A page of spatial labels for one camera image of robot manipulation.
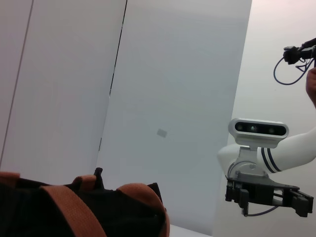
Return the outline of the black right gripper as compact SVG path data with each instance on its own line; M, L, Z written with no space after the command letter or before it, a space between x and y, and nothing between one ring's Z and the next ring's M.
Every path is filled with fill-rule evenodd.
M238 173L227 178L225 201L235 202L242 215L248 215L249 203L261 205L290 205L300 217L313 212L314 197L298 187L277 183L268 176Z

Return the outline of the person's hand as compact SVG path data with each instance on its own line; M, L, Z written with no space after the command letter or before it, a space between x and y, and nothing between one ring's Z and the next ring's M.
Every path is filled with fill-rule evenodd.
M316 108L316 67L310 69L307 73L306 93Z

